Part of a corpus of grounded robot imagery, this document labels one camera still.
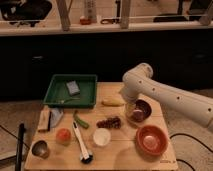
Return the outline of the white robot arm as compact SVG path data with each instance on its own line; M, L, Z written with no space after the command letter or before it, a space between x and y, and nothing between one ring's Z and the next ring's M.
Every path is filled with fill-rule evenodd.
M122 98L127 103L134 103L140 94L144 94L213 132L212 98L159 83L152 76L153 69L147 63L140 63L128 70L122 77Z

